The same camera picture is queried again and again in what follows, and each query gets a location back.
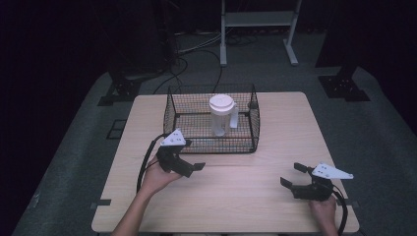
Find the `black metal mesh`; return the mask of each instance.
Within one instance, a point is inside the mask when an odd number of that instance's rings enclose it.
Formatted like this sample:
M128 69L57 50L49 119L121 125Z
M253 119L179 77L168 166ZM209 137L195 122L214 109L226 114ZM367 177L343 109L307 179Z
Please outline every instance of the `black metal mesh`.
M239 109L238 128L222 137L211 131L209 99L227 94ZM180 129L189 147L181 153L250 153L256 151L260 136L260 110L254 85L170 87L165 108L163 132Z

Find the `table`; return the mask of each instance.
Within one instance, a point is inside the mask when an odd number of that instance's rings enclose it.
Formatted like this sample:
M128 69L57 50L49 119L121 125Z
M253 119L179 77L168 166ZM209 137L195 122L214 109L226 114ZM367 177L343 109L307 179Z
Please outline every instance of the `table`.
M285 50L292 66L298 60L292 49L292 38L297 26L302 0L297 0L294 11L281 12L226 12L225 0L221 1L220 65L227 65L226 28L227 27L266 27L290 26L288 38L283 40Z
M141 232L269 233L318 232L306 201L295 200L279 177L310 184L294 162L316 166L334 163L313 111L302 92L258 92L261 134L250 154L182 154L190 163L205 162L202 171L183 177L150 201ZM162 133L166 95L140 95L133 104L91 227L111 232L136 194L136 182L151 140ZM347 195L340 180L333 184ZM345 232L359 223L351 206ZM336 210L337 225L342 209Z

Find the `person's right hand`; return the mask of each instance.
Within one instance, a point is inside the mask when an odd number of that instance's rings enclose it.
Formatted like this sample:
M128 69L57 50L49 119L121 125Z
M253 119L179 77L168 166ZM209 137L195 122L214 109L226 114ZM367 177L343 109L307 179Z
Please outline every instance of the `person's right hand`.
M319 227L325 236L336 236L337 229L334 224L336 211L336 199L330 196L326 201L309 201L309 207L313 217L319 223Z

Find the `human hand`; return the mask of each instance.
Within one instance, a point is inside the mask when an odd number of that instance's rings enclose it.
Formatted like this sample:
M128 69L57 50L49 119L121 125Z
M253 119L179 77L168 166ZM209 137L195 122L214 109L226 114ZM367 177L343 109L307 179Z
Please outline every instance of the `human hand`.
M337 235L337 229L334 224L334 215L336 211L336 199L330 196L326 201L309 201L309 207L313 217L319 223L320 229L325 236Z
M144 182L142 183L140 192L152 196L165 188L169 183L181 177L182 175L175 172L165 172L162 167L160 167L157 158L154 156L153 159L148 162L147 171L145 172Z

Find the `black stand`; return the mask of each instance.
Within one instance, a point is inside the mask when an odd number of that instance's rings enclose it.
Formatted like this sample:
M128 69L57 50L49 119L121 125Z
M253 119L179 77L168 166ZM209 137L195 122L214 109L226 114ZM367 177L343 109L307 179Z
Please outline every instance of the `black stand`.
M344 98L346 101L370 100L368 95L358 89L352 80L356 67L356 63L349 62L342 65L335 76L319 76L320 83L329 98Z

